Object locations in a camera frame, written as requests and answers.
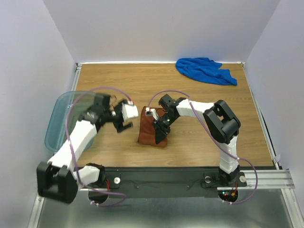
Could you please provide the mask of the brown towel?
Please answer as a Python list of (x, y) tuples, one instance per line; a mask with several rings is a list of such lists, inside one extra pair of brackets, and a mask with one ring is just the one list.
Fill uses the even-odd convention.
[(144, 106), (141, 111), (138, 143), (142, 145), (165, 148), (167, 146), (168, 139), (165, 138), (159, 144), (156, 144), (155, 129), (152, 124), (154, 118), (145, 114), (146, 108), (147, 106)]

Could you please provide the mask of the blue towel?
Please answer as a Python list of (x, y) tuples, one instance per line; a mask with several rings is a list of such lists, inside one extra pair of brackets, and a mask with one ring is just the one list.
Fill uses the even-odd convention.
[(222, 69), (222, 63), (207, 57), (180, 58), (175, 66), (179, 73), (198, 82), (220, 86), (238, 85), (229, 69)]

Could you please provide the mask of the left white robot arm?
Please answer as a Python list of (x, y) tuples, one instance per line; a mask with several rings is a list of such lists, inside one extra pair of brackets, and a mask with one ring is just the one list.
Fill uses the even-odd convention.
[(121, 133), (132, 127), (131, 119), (138, 117), (133, 101), (122, 99), (115, 106), (110, 101), (109, 94), (95, 94), (93, 103), (79, 115), (73, 130), (66, 131), (66, 141), (58, 152), (37, 166), (39, 196), (70, 204), (82, 188), (109, 186), (104, 166), (88, 163), (80, 169), (77, 161), (106, 123), (112, 123)]

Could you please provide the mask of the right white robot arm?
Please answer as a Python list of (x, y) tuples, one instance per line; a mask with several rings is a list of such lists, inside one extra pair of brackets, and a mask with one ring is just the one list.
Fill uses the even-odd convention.
[(195, 102), (185, 97), (175, 100), (166, 94), (159, 100), (159, 105), (165, 114), (159, 115), (156, 109), (145, 108), (145, 114), (153, 116), (155, 143), (159, 144), (167, 138), (171, 125), (179, 117), (196, 117), (220, 151), (217, 183), (222, 186), (233, 183), (240, 172), (237, 136), (241, 123), (228, 104), (223, 100), (215, 103)]

